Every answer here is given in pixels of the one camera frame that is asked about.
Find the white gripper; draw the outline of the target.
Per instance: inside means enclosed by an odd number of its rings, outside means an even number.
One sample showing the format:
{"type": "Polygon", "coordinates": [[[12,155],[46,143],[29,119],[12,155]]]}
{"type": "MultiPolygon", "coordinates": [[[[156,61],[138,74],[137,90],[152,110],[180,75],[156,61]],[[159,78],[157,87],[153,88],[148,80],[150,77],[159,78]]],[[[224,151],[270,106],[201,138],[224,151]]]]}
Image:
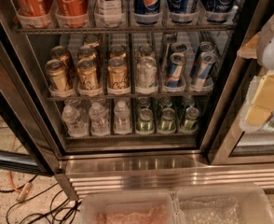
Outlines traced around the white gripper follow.
{"type": "MultiPolygon", "coordinates": [[[[266,69],[274,70],[274,14],[262,27],[256,46],[257,62],[266,69]]],[[[261,129],[274,110],[274,71],[262,77],[254,77],[248,90],[249,105],[240,111],[240,128],[246,133],[261,129]]]]}

